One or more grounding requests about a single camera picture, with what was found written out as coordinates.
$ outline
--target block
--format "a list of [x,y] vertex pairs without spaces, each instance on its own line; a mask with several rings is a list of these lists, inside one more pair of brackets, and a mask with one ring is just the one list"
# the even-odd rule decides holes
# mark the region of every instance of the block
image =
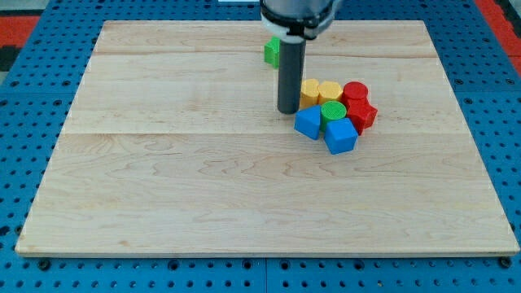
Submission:
[[340,87],[338,82],[324,81],[318,86],[318,104],[322,105],[329,101],[340,101],[342,93],[342,87]]
[[350,99],[348,100],[347,117],[355,126],[358,135],[362,135],[364,129],[371,127],[376,118],[378,109],[371,106],[367,99]]
[[318,139],[320,132],[320,106],[315,105],[295,114],[295,130],[311,139]]
[[331,121],[345,118],[347,109],[341,102],[329,101],[322,105],[320,110],[320,130],[326,131],[326,125]]
[[264,62],[271,64],[271,66],[277,69],[279,52],[280,40],[278,37],[271,37],[271,40],[264,45]]
[[308,79],[302,81],[300,87],[300,110],[312,107],[318,103],[318,80]]
[[351,81],[344,86],[342,102],[345,104],[350,99],[367,99],[368,95],[369,89],[366,85],[359,81]]
[[352,151],[357,143],[358,132],[349,118],[327,124],[324,140],[332,155]]

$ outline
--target blue perforated surface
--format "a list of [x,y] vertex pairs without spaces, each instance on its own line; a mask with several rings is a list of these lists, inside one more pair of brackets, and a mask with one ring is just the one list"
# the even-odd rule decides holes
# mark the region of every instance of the blue perforated surface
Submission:
[[[0,291],[521,291],[521,257],[47,260],[14,251],[104,20],[258,20],[214,0],[52,0],[0,88]],[[472,1],[344,0],[337,19],[424,20],[521,239],[521,80]]]

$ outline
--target cylinder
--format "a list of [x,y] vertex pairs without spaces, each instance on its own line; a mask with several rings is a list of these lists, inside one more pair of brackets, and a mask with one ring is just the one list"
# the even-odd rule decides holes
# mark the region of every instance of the cylinder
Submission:
[[281,113],[293,114],[299,110],[305,51],[305,41],[297,44],[280,41],[277,109]]

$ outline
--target wooden board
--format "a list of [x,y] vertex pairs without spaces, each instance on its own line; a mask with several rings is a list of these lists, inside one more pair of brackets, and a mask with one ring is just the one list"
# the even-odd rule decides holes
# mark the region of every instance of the wooden board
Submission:
[[275,110],[260,22],[105,23],[16,250],[58,257],[519,250],[422,22],[337,21],[305,75],[362,79],[354,152]]

